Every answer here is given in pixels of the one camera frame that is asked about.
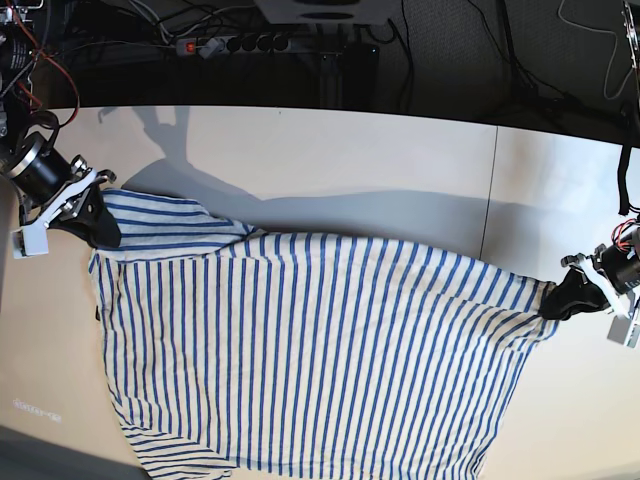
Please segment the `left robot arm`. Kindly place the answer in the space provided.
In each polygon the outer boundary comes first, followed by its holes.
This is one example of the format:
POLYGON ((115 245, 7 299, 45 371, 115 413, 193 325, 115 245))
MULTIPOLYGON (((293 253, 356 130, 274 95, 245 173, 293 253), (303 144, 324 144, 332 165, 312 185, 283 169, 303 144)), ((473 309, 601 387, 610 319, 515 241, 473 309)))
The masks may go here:
POLYGON ((639 288, 639 208, 632 204, 627 185, 631 152, 638 140, 639 106, 634 105, 616 172, 618 214, 625 220, 614 227, 608 246, 598 246, 589 256, 576 254, 561 260, 567 273, 541 301, 542 318, 565 321, 579 313, 616 309, 622 297, 631 297, 639 288))

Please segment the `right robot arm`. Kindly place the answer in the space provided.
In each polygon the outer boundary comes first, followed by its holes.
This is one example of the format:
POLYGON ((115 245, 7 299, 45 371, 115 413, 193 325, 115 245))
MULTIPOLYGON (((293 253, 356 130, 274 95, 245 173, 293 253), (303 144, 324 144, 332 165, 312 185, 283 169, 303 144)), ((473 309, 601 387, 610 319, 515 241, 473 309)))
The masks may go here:
POLYGON ((25 25, 31 11, 50 4, 4 1, 1 4, 1 176, 18 203, 18 227, 11 234, 14 255, 27 258, 49 250, 49 230, 74 235, 94 249, 117 248, 118 223, 105 205, 101 186, 116 176, 98 171, 75 156, 66 160, 55 148, 65 122, 44 109, 29 86, 39 61, 54 60, 25 25))

